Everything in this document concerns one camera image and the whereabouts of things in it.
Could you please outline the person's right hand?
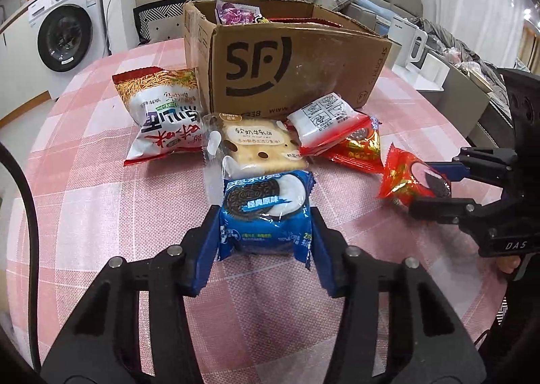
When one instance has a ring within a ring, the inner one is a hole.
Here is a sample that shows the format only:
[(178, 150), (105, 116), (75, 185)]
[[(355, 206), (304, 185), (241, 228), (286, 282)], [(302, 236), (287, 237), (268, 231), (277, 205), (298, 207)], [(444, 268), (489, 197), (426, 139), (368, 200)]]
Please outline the person's right hand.
[(521, 264), (519, 256), (504, 256), (496, 259), (498, 269), (504, 274), (514, 273)]

